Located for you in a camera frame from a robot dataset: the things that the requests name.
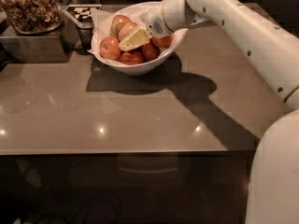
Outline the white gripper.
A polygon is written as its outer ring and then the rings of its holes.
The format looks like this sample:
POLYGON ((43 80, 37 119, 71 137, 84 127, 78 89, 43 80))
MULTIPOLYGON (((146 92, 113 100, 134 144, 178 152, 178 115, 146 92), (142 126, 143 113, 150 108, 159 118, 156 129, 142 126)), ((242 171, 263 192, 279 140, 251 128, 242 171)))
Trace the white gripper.
POLYGON ((166 37, 180 29, 191 29, 200 23, 199 16, 186 0, 163 0, 140 15, 145 27, 135 28, 120 43, 122 51, 137 49, 150 42, 150 34, 166 37))

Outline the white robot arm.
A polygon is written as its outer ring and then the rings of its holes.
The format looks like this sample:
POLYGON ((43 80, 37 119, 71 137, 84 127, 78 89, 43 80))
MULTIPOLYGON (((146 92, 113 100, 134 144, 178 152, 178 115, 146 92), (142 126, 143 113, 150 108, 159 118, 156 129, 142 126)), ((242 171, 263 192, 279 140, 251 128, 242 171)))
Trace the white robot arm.
POLYGON ((238 0, 163 0, 141 15, 143 28, 120 44, 213 21, 231 38, 292 112, 266 131, 255 151, 245 224, 299 224, 299 39, 238 0))

